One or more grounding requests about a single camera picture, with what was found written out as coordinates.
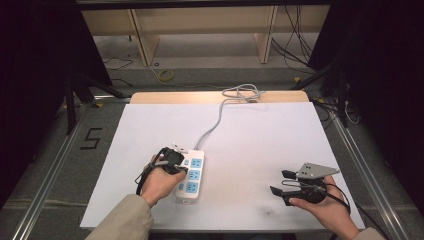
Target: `white table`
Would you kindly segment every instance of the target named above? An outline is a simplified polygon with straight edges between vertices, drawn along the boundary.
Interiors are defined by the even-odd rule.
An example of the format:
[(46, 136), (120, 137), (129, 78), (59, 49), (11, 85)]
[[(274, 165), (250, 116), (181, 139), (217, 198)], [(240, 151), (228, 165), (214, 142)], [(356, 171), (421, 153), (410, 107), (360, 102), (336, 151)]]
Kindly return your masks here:
[[(177, 95), (181, 94), (187, 99), (202, 95)], [(208, 94), (220, 99), (219, 93), (204, 95)], [(287, 92), (270, 92), (269, 96), (273, 94), (283, 96)], [(225, 105), (220, 125), (200, 145), (205, 151), (205, 165), (199, 200), (194, 205), (178, 204), (171, 193), (153, 207), (152, 231), (323, 230), (310, 213), (286, 207), (269, 189), (297, 190), (281, 186), (281, 170), (297, 171), (304, 162), (339, 168), (312, 103), (302, 97), (303, 102)], [(125, 195), (135, 193), (134, 179), (162, 147), (175, 142), (192, 149), (216, 122), (218, 108), (217, 103), (127, 105), (81, 227), (96, 227)], [(334, 175), (334, 179), (353, 203), (342, 174)], [(351, 207), (355, 224), (364, 228), (358, 210)]]

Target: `white power strip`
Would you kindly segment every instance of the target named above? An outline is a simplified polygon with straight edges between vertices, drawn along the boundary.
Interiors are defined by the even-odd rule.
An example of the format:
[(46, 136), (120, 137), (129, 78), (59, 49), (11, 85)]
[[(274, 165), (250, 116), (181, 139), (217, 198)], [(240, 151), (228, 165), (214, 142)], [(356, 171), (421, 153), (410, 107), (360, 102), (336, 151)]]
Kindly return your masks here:
[(183, 155), (184, 160), (180, 166), (188, 169), (187, 176), (177, 184), (174, 193), (179, 203), (193, 204), (199, 197), (205, 153), (188, 150), (188, 153)]

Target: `beige sleeve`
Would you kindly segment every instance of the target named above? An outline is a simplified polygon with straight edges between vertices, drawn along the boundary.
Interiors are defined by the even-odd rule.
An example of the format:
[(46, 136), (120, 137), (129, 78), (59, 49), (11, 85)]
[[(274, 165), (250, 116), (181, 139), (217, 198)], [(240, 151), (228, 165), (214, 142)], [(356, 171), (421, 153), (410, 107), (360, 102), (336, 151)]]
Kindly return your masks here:
[(374, 228), (367, 228), (356, 235), (353, 240), (384, 240), (384, 238)]
[(135, 194), (127, 195), (86, 238), (147, 239), (153, 225), (150, 207)]

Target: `black cable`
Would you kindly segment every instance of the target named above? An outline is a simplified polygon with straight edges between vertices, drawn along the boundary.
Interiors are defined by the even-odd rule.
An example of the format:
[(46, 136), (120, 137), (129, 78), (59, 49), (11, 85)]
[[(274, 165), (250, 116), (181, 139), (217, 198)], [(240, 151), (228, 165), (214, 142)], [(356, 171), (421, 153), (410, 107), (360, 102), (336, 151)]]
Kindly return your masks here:
[(276, 46), (275, 46), (275, 44), (277, 44), (277, 43), (274, 43), (274, 42), (271, 42), (271, 46), (275, 49), (275, 51), (277, 51), (281, 56), (283, 56), (283, 57), (285, 57), (285, 58), (288, 58), (288, 59), (290, 59), (290, 60), (292, 60), (292, 61), (297, 61), (297, 62), (299, 62), (297, 59), (295, 59), (295, 58), (291, 58), (291, 57), (289, 57), (289, 56), (287, 56), (286, 55), (286, 52), (284, 52), (284, 50), (283, 49), (278, 49)]
[(331, 125), (331, 123), (334, 121), (334, 119), (336, 119), (338, 116), (334, 116), (333, 119), (331, 119), (331, 121), (327, 124), (327, 126), (325, 126), (324, 131)]
[(308, 53), (308, 51), (305, 51), (305, 47), (304, 47), (303, 42), (302, 42), (302, 37), (300, 36), (300, 34), (297, 30), (299, 28), (299, 7), (296, 10), (296, 15), (297, 15), (296, 16), (296, 24), (293, 23), (293, 20), (290, 16), (288, 9), (287, 9), (287, 6), (284, 6), (284, 8), (285, 8), (287, 16), (289, 18), (290, 24), (293, 28), (292, 36), (293, 36), (293, 34), (296, 34), (297, 38), (299, 39), (300, 49), (302, 51), (303, 57), (305, 58), (306, 61), (308, 61), (308, 57), (306, 57), (306, 55), (308, 55), (309, 53)]
[[(290, 38), (289, 38), (289, 40), (287, 41), (287, 43), (286, 43), (286, 47), (284, 48), (284, 49), (288, 49), (288, 47), (289, 47), (289, 44), (290, 44), (290, 41), (291, 41), (291, 39), (293, 38), (293, 34), (295, 33), (295, 31), (293, 30), (293, 32), (292, 32), (292, 34), (290, 35)], [(287, 65), (287, 67), (289, 67), (290, 69), (292, 69), (292, 67), (288, 64), (288, 62), (287, 62), (287, 59), (284, 57), (284, 62), (286, 63), (286, 65)]]
[(333, 233), (333, 235), (331, 235), (330, 240), (336, 240), (337, 239), (337, 234)]
[(289, 66), (288, 64), (287, 64), (287, 67), (289, 67), (291, 70), (294, 70), (294, 71), (296, 71), (296, 72), (301, 72), (301, 73), (306, 73), (306, 74), (315, 74), (315, 73), (305, 72), (305, 71), (302, 71), (302, 70), (299, 70), (299, 69), (293, 68), (293, 67)]
[(140, 195), (141, 194), (141, 189), (143, 188), (143, 184), (144, 182), (146, 182), (147, 177), (149, 176), (150, 172), (153, 171), (153, 169), (155, 168), (155, 163), (156, 161), (159, 159), (160, 155), (165, 151), (165, 148), (162, 148), (158, 154), (156, 154), (155, 159), (153, 159), (153, 161), (151, 161), (144, 169), (143, 172), (141, 172), (141, 174), (135, 179), (135, 183), (137, 183), (137, 190), (136, 190), (136, 194)]
[(319, 119), (320, 122), (325, 122), (325, 121), (328, 121), (328, 119), (330, 119), (330, 113), (328, 112), (328, 110), (325, 107), (323, 107), (320, 104), (315, 104), (315, 103), (314, 103), (314, 106), (322, 108), (327, 113), (327, 117), (325, 119)]
[(321, 105), (322, 106), (322, 108), (325, 108), (325, 109), (327, 109), (327, 110), (330, 110), (330, 111), (332, 111), (332, 112), (334, 112), (334, 111), (337, 111), (337, 108), (336, 108), (336, 104), (331, 104), (331, 103), (322, 103), (322, 102), (320, 102), (320, 101), (318, 101), (318, 100), (315, 100), (315, 99), (313, 99), (313, 98), (309, 98), (309, 101), (310, 102), (312, 102), (314, 105), (316, 104), (316, 105)]
[(306, 45), (306, 47), (309, 49), (309, 51), (312, 51), (312, 48), (309, 47), (308, 43), (305, 40), (305, 36), (303, 36), (303, 31), (302, 31), (302, 5), (298, 5), (298, 7), (300, 8), (300, 11), (299, 11), (299, 19), (300, 19), (299, 20), (299, 22), (300, 22), (299, 33), (301, 34), (303, 43)]
[(122, 59), (122, 58), (118, 58), (118, 57), (111, 57), (110, 59), (108, 59), (108, 60), (104, 61), (103, 63), (108, 63), (108, 62), (110, 62), (110, 61), (111, 61), (111, 60), (113, 60), (113, 59), (118, 59), (118, 60), (126, 61), (126, 62), (129, 62), (129, 63), (124, 64), (124, 65), (122, 65), (122, 66), (120, 66), (120, 67), (117, 67), (117, 68), (107, 68), (107, 69), (109, 69), (109, 70), (119, 70), (119, 69), (121, 69), (121, 68), (123, 68), (123, 67), (126, 67), (126, 66), (130, 65), (131, 63), (133, 63), (133, 60), (131, 60), (131, 59)]
[(298, 27), (297, 27), (297, 36), (299, 38), (301, 46), (304, 48), (306, 54), (308, 55), (308, 61), (311, 58), (311, 55), (309, 51), (312, 51), (312, 49), (309, 47), (308, 43), (305, 40), (305, 37), (303, 36), (302, 32), (302, 6), (297, 5), (297, 19), (299, 21)]
[(330, 194), (331, 196), (329, 196), (329, 197), (331, 197), (332, 199), (334, 199), (334, 200), (336, 200), (336, 201), (340, 202), (342, 205), (344, 205), (344, 206), (347, 208), (347, 211), (348, 211), (348, 212), (349, 212), (349, 214), (350, 214), (350, 202), (349, 202), (349, 199), (347, 198), (346, 194), (343, 192), (343, 190), (341, 190), (339, 187), (337, 187), (336, 185), (331, 184), (331, 183), (326, 183), (325, 185), (333, 186), (333, 187), (337, 188), (337, 190), (339, 190), (339, 191), (343, 194), (343, 197), (346, 199), (346, 202), (347, 202), (347, 203), (345, 203), (343, 200), (339, 199), (338, 197), (336, 197), (336, 196), (334, 196), (334, 195), (331, 195), (331, 194)]
[(130, 87), (134, 86), (134, 85), (132, 85), (131, 83), (129, 83), (129, 82), (127, 82), (127, 81), (125, 81), (124, 79), (121, 79), (121, 78), (112, 78), (111, 80), (112, 80), (112, 81), (121, 81), (121, 82), (124, 82), (124, 83), (126, 83), (128, 86), (130, 86)]
[(378, 223), (367, 212), (365, 212), (365, 210), (361, 206), (359, 206), (359, 204), (355, 202), (355, 205), (365, 216), (367, 216), (369, 220), (371, 220), (372, 223), (374, 223), (375, 227), (380, 231), (383, 237), (386, 240), (389, 240), (390, 239), (389, 236), (384, 232), (384, 230), (380, 227), (380, 225), (378, 225)]
[(287, 53), (288, 55), (290, 55), (291, 57), (293, 57), (294, 59), (292, 59), (292, 58), (289, 58), (289, 57), (287, 57), (287, 55), (285, 55), (285, 54), (282, 54), (282, 53), (280, 53), (281, 55), (283, 55), (284, 57), (287, 57), (288, 59), (291, 59), (291, 60), (293, 60), (293, 61), (298, 61), (298, 62), (300, 62), (300, 63), (302, 63), (302, 64), (304, 64), (305, 66), (306, 65), (308, 65), (306, 62), (304, 62), (304, 61), (302, 61), (300, 58), (298, 58), (298, 57), (296, 57), (295, 55), (293, 55), (292, 53), (290, 53), (289, 51), (287, 51), (287, 49), (284, 49), (283, 47), (281, 47), (276, 41), (275, 41), (275, 39), (274, 38), (271, 38), (271, 40), (272, 40), (272, 43), (275, 43), (277, 46), (278, 46), (278, 48), (279, 49), (281, 49), (281, 51), (283, 51), (284, 53)]

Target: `gray carpet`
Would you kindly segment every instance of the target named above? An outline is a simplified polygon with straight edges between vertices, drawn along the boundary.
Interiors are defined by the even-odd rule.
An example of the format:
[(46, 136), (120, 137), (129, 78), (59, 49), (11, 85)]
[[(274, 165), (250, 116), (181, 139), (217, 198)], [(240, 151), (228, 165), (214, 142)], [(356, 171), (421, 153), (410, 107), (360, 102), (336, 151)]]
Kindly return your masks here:
[[(131, 84), (115, 80), (114, 87), (124, 93), (132, 94), (139, 91), (202, 91), (218, 90), (211, 86), (181, 87), (161, 85), (150, 70), (119, 70), (109, 71), (112, 79), (122, 79)], [(178, 69), (172, 84), (177, 85), (214, 85), (218, 87), (235, 86), (242, 83), (253, 83), (263, 90), (285, 90), (293, 86), (294, 77), (305, 79), (308, 74), (298, 73), (290, 69)], [(310, 97), (319, 96), (319, 82), (306, 88)], [(104, 92), (93, 88), (95, 94)], [(56, 183), (51, 190), (30, 239), (83, 239), (89, 231), (79, 228), (79, 222), (84, 215), (91, 193), (102, 169), (109, 146), (119, 123), (125, 103), (105, 102), (102, 107), (90, 109), (86, 120), (72, 146), (66, 162)], [(317, 108), (321, 119), (327, 117), (326, 112)], [(381, 225), (388, 233), (384, 222), (370, 197), (346, 146), (337, 132), (331, 118), (323, 121), (323, 127), (345, 176), (354, 200)], [(56, 156), (66, 133), (66, 111), (60, 109), (58, 117), (47, 134), (36, 160), (31, 164), (21, 182), (16, 187), (10, 201), (0, 212), (0, 239), (11, 239), (15, 227), (24, 214), (25, 207), (38, 190), (49, 166)], [(93, 146), (93, 142), (84, 141), (91, 128), (101, 128), (92, 131), (92, 137), (100, 138), (97, 148), (84, 150), (81, 147)], [(384, 164), (372, 136), (369, 135), (366, 124), (349, 124), (355, 141), (371, 166), (384, 193), (396, 209), (404, 227), (411, 239), (424, 239), (424, 221), (422, 215), (405, 194), (391, 170)], [(367, 226), (373, 226), (364, 217)], [(328, 239), (329, 233), (298, 233), (297, 239)]]

